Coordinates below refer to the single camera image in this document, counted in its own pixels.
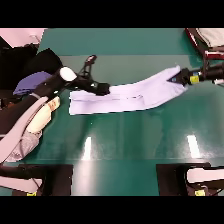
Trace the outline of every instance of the yellow label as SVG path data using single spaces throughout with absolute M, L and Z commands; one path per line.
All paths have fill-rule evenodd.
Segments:
M 27 193 L 27 195 L 26 196 L 37 196 L 37 192 L 34 192 L 34 193 Z
M 196 196 L 205 196 L 205 191 L 204 190 L 195 191 L 195 195 Z
M 190 81 L 191 83 L 199 83 L 199 76 L 198 75 L 194 75 L 190 77 Z

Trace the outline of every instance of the table surface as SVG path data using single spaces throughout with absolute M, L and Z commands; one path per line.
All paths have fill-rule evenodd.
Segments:
M 75 71 L 96 54 L 94 79 L 111 85 L 140 81 L 176 64 L 202 65 L 183 28 L 48 29 L 39 51 L 46 48 Z M 224 165 L 223 97 L 223 88 L 202 83 L 154 109 L 70 116 L 66 90 L 25 161 L 74 164 L 72 195 L 159 195 L 158 163 Z M 199 158 L 189 147 L 189 135 L 197 139 Z

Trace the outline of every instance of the folded fabric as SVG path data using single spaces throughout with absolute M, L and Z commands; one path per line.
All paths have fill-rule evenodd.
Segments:
M 18 83 L 13 94 L 14 95 L 27 94 L 33 91 L 40 83 L 44 82 L 49 77 L 51 77 L 51 75 L 48 74 L 47 72 L 37 72 L 32 75 L 29 75 Z
M 45 104 L 33 117 L 26 130 L 36 134 L 44 129 L 51 120 L 51 112 L 56 110 L 60 105 L 60 98 L 57 96 Z
M 167 81 L 178 72 L 180 67 L 176 66 L 134 84 L 111 86 L 110 94 L 106 96 L 73 91 L 70 93 L 69 114 L 123 112 L 158 107 L 187 90 L 181 84 Z
M 39 144 L 39 138 L 41 135 L 42 131 L 36 134 L 25 131 L 21 141 L 17 144 L 13 152 L 6 159 L 6 162 L 17 162 L 23 159 Z
M 196 28 L 196 30 L 209 47 L 224 45 L 224 28 Z

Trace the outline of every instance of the teal tabletop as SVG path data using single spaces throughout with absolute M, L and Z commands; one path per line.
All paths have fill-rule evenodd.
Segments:
M 98 56 L 93 77 L 111 85 L 134 83 L 201 58 L 183 28 L 48 29 L 40 49 L 52 49 L 79 71 Z M 210 162 L 224 165 L 224 89 L 205 82 L 150 110 L 69 115 L 69 92 L 44 129 L 27 163 L 74 164 L 72 195 L 159 195 L 156 164 Z M 189 144 L 197 142 L 197 152 Z M 11 191 L 0 189 L 0 195 Z

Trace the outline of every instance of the navy fabric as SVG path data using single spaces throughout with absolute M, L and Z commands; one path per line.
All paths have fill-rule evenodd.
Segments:
M 14 95 L 24 95 L 24 94 L 30 93 L 40 83 L 44 82 L 49 77 L 51 77 L 51 75 L 47 72 L 37 72 L 32 75 L 29 75 L 26 78 L 22 79 L 18 83 L 13 94 Z

